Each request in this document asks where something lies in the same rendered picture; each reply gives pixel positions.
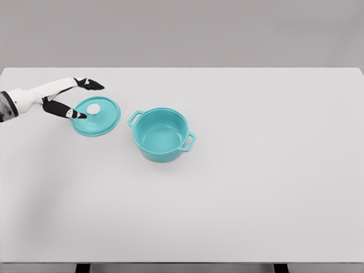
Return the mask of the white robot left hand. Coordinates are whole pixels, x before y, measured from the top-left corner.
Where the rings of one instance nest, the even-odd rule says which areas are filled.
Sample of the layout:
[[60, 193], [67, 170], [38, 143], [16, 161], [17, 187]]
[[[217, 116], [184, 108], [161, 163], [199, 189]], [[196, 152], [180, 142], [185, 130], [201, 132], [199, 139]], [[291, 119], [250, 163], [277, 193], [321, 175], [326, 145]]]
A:
[[46, 113], [68, 119], [85, 119], [87, 118], [86, 114], [79, 113], [61, 102], [54, 101], [56, 96], [73, 88], [103, 90], [105, 87], [89, 78], [67, 77], [33, 88], [32, 92]]

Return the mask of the teal pot lid white knob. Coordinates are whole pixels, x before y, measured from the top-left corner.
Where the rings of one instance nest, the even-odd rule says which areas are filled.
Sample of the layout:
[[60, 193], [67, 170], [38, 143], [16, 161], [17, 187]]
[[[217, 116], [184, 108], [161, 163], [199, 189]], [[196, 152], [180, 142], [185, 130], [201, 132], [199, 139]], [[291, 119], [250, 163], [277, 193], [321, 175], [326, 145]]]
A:
[[[98, 105], [97, 113], [90, 114], [88, 109], [91, 105]], [[118, 124], [121, 111], [116, 102], [107, 97], [90, 97], [81, 101], [76, 110], [86, 114], [85, 119], [71, 119], [73, 129], [86, 137], [97, 137], [111, 131]]]

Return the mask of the teal two-handled pot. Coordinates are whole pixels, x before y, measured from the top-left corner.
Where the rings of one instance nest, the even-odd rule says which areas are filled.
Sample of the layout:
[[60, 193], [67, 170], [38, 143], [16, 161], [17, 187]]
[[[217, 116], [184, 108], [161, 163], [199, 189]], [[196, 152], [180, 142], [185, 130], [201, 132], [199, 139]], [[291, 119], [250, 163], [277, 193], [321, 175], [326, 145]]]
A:
[[171, 162], [190, 151], [196, 141], [185, 117], [166, 107], [137, 110], [127, 125], [141, 154], [152, 162]]

